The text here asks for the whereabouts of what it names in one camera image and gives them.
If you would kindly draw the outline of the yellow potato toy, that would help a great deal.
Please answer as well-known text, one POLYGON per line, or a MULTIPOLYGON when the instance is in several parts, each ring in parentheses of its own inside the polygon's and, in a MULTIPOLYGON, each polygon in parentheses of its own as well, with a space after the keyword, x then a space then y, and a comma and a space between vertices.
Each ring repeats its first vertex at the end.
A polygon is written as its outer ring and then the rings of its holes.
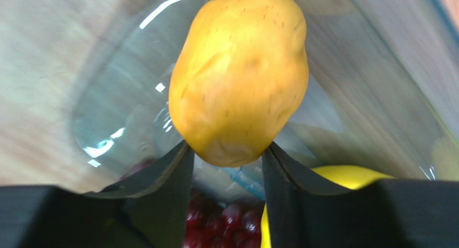
POLYGON ((169 112, 194 152, 219 167, 257 160, 308 87, 307 24, 294 0, 210 0, 171 75, 169 112))

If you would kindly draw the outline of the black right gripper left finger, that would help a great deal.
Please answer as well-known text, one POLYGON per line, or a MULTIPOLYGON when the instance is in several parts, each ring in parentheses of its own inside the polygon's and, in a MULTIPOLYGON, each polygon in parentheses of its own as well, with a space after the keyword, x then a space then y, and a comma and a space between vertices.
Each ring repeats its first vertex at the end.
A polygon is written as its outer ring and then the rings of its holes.
POLYGON ((1 187, 1 247, 181 247, 193 158, 180 142, 100 192, 1 187))

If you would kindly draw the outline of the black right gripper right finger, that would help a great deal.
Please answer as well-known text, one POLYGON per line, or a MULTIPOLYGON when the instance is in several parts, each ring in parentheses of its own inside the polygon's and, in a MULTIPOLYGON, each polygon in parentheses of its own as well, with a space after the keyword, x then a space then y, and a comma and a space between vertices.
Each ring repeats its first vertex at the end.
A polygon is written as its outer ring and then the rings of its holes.
POLYGON ((262 156, 271 247, 458 247, 458 183, 386 178, 357 190, 272 143, 262 156))

